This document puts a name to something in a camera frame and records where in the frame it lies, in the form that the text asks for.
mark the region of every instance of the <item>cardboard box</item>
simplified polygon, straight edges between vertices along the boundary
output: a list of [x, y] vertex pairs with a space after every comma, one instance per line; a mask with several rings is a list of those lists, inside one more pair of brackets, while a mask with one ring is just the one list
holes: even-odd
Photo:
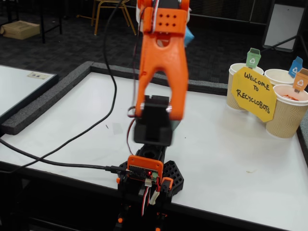
[[3, 34], [3, 36], [20, 40], [38, 35], [39, 32], [39, 24], [27, 23], [24, 21], [5, 24], [0, 29], [0, 34]]

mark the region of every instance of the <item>robotic arm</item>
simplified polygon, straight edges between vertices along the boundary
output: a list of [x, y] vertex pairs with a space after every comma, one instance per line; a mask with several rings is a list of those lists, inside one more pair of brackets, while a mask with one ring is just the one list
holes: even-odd
[[[138, 8], [143, 21], [143, 42], [134, 141], [144, 146], [120, 166], [128, 174], [119, 175], [117, 182], [122, 195], [143, 197], [143, 216], [146, 204], [154, 205], [156, 199], [160, 205], [170, 203], [172, 196], [183, 188], [184, 179], [175, 162], [164, 160], [175, 125], [183, 118], [188, 89], [184, 39], [189, 0], [138, 0]], [[172, 90], [170, 102], [168, 97], [145, 95], [157, 71], [166, 73]], [[123, 201], [118, 230], [123, 227], [129, 208], [129, 202]], [[158, 213], [159, 230], [166, 217]]]

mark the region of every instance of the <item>white tabletop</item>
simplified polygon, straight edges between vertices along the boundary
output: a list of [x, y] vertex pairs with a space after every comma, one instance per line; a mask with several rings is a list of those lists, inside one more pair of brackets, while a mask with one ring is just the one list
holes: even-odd
[[[36, 77], [41, 74], [40, 77], [44, 75], [46, 78], [29, 77], [31, 74]], [[53, 76], [53, 74], [0, 65], [0, 117]]]
[[[116, 83], [111, 116], [49, 160], [102, 166], [127, 160], [132, 80], [116, 77]], [[2, 138], [42, 156], [104, 117], [113, 93], [109, 76], [90, 73], [18, 135]], [[170, 89], [150, 84], [146, 93], [170, 96]], [[130, 145], [136, 152], [142, 145], [132, 141], [132, 133]], [[188, 92], [185, 118], [166, 151], [169, 160], [176, 162], [185, 180], [173, 203], [286, 230], [308, 230], [308, 169], [297, 136], [271, 137], [255, 116], [227, 108], [225, 96]], [[32, 159], [1, 145], [0, 161], [23, 165]], [[117, 188], [116, 175], [102, 170], [45, 163], [31, 168]]]

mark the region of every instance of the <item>circuit board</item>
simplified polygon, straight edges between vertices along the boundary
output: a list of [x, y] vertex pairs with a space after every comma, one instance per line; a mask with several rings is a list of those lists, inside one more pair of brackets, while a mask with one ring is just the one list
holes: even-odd
[[156, 182], [156, 178], [158, 176], [158, 172], [152, 169], [131, 165], [129, 166], [129, 170], [132, 171], [132, 173], [129, 173], [129, 177], [136, 180], [151, 179], [152, 181]]

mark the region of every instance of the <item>kraft paper cup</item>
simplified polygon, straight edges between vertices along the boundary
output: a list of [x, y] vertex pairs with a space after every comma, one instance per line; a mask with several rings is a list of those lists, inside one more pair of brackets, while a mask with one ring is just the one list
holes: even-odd
[[270, 83], [275, 86], [279, 84], [293, 85], [294, 79], [289, 75], [288, 71], [280, 69], [270, 69], [264, 73], [264, 76], [269, 79]]
[[[229, 80], [228, 80], [228, 92], [227, 92], [227, 105], [235, 109], [239, 112], [245, 112], [246, 110], [241, 108], [238, 103], [236, 102], [234, 96], [232, 95], [232, 82], [233, 82], [233, 76], [236, 72], [241, 70], [246, 64], [233, 64], [230, 66], [229, 69]], [[257, 71], [259, 74], [263, 75], [264, 71], [260, 67], [256, 67], [253, 69], [254, 71]]]
[[[308, 93], [305, 91], [296, 93], [291, 85], [285, 84], [274, 86], [274, 91], [277, 95], [276, 109], [273, 120], [266, 124], [266, 130], [279, 138], [291, 138], [308, 110]], [[282, 97], [284, 95], [299, 101], [286, 99]]]

